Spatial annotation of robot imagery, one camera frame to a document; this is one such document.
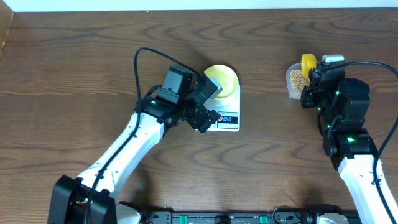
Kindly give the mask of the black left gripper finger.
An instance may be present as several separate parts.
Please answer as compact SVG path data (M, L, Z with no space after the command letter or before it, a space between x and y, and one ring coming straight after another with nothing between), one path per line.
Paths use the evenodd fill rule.
M215 110L200 111L194 118L194 128L205 133L220 117L221 115Z
M204 103L218 91L218 82L202 73L193 87L192 99L196 103Z

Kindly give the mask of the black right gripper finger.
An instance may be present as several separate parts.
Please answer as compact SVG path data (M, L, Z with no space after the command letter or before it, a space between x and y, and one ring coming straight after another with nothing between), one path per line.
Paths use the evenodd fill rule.
M305 87L301 92L300 103L302 108L318 108L319 91L316 87Z
M319 88L322 80L322 70L312 68L309 70L308 77L310 78L310 87Z

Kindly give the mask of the yellow measuring scoop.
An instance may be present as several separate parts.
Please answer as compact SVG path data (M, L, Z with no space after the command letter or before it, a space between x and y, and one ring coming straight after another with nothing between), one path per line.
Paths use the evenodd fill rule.
M317 60L314 54L303 54L301 58L301 71L304 77L309 76L311 69L317 67Z

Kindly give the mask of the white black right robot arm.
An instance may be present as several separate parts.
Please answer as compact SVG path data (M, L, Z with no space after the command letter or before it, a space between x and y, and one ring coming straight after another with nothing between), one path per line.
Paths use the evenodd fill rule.
M370 105L369 85L347 78L348 64L302 62L310 86L302 90L303 108L318 108L323 149L346 184L362 223L397 223L397 203L382 171L380 156L388 136L377 148L363 127Z

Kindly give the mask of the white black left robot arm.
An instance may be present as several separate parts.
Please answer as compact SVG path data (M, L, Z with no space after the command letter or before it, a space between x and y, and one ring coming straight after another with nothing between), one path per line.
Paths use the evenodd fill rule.
M160 88L156 96L147 93L137 102L126 128L108 150L73 179L63 175L52 192L48 223L139 223L142 213L117 204L124 184L143 157L166 132L186 121L204 133L220 117L205 102L215 91L174 93Z

